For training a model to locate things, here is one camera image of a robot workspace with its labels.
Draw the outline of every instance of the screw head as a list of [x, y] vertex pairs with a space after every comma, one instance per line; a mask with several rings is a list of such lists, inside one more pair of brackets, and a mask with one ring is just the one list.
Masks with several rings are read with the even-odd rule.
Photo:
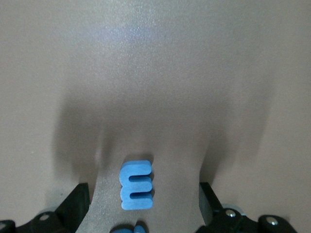
[[226, 210], [225, 214], [228, 215], [229, 217], [235, 217], [235, 212], [233, 210]]
[[40, 220], [40, 221], [45, 221], [45, 220], [47, 220], [49, 217], [50, 217], [50, 215], [44, 214], [44, 215], [42, 215], [42, 216], [39, 218], [39, 220]]
[[267, 222], [269, 222], [273, 226], [276, 226], [278, 224], [277, 220], [274, 217], [267, 217]]
[[6, 227], [5, 223], [0, 222], [0, 230], [4, 229]]

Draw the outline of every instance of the blue foam letter e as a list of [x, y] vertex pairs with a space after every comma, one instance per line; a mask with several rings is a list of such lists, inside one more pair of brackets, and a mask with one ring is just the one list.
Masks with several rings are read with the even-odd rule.
[[124, 210], [149, 209], [153, 205], [151, 163], [148, 160], [129, 161], [122, 165], [120, 183], [122, 208]]

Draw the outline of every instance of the beige table surface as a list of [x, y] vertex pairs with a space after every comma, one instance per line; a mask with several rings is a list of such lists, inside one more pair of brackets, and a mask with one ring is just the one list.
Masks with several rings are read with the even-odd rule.
[[[79, 232], [189, 233], [201, 180], [310, 232], [310, 102], [308, 0], [1, 1], [0, 219], [97, 180]], [[124, 213], [119, 169], [141, 154], [155, 205]]]

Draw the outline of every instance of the bolt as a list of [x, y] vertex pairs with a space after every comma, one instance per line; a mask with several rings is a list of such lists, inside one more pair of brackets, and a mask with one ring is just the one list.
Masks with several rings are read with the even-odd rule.
[[274, 217], [267, 217], [267, 222], [269, 222], [273, 226], [278, 224], [277, 220]]
[[45, 220], [47, 220], [49, 217], [50, 217], [49, 215], [44, 214], [44, 215], [42, 215], [42, 216], [39, 218], [39, 220], [40, 220], [40, 221], [45, 221]]
[[229, 217], [235, 217], [235, 212], [233, 210], [226, 210], [225, 214], [228, 215]]
[[0, 222], [0, 231], [6, 227], [5, 223]]

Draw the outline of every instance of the blue foam piece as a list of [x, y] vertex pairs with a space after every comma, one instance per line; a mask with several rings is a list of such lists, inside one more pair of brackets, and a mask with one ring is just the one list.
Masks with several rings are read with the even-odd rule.
[[113, 231], [112, 233], [133, 233], [133, 231], [129, 229], [119, 229], [119, 230]]
[[120, 183], [122, 185], [120, 196], [124, 210], [150, 209], [153, 205], [152, 181], [148, 175], [151, 173], [151, 163], [148, 160], [129, 161], [122, 165], [120, 170]]
[[134, 228], [134, 233], [146, 233], [145, 229], [140, 226], [140, 225], [137, 225], [135, 228]]

